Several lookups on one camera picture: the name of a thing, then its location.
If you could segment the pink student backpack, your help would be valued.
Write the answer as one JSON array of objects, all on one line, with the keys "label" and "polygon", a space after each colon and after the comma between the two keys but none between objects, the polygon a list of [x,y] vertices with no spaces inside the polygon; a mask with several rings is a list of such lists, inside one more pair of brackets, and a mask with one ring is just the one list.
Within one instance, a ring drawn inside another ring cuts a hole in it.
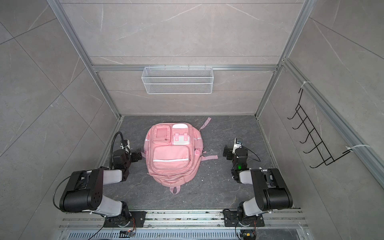
[{"label": "pink student backpack", "polygon": [[142,152],[148,174],[172,194],[178,194],[182,185],[193,180],[202,161],[218,159],[217,155],[204,156],[200,131],[210,121],[207,118],[199,129],[189,123],[160,123],[148,131]]}]

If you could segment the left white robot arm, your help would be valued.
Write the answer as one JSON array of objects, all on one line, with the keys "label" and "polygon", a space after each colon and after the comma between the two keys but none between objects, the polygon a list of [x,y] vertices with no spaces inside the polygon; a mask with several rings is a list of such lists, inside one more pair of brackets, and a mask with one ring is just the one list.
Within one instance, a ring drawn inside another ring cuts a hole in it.
[{"label": "left white robot arm", "polygon": [[64,213],[89,212],[128,221],[131,218],[128,205],[104,196],[103,189],[106,185],[126,181],[131,163],[141,159],[141,149],[131,153],[119,149],[113,152],[111,169],[100,167],[73,172],[61,196],[59,210]]}]

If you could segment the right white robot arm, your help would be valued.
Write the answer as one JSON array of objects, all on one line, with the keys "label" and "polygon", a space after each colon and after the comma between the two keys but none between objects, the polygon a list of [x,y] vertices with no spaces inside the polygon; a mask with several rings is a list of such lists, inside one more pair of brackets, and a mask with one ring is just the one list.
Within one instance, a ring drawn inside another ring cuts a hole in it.
[{"label": "right white robot arm", "polygon": [[259,216],[273,210],[289,209],[293,197],[279,169],[248,168],[248,149],[224,147],[223,156],[232,161],[232,178],[239,184],[253,186],[254,197],[238,206],[239,220]]}]

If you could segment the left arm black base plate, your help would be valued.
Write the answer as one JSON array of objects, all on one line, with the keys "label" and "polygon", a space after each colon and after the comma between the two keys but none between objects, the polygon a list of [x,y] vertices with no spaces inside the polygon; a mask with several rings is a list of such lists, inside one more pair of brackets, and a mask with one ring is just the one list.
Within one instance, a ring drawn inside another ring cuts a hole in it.
[{"label": "left arm black base plate", "polygon": [[142,228],[146,220],[145,211],[133,211],[129,214],[121,214],[107,219],[105,228]]}]

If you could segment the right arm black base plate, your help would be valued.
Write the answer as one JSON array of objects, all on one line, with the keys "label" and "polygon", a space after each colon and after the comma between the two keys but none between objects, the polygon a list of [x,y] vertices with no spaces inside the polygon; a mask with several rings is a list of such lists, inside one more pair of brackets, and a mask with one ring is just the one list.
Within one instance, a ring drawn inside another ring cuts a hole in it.
[{"label": "right arm black base plate", "polygon": [[224,209],[222,211],[226,227],[264,227],[263,216],[242,216],[237,211]]}]

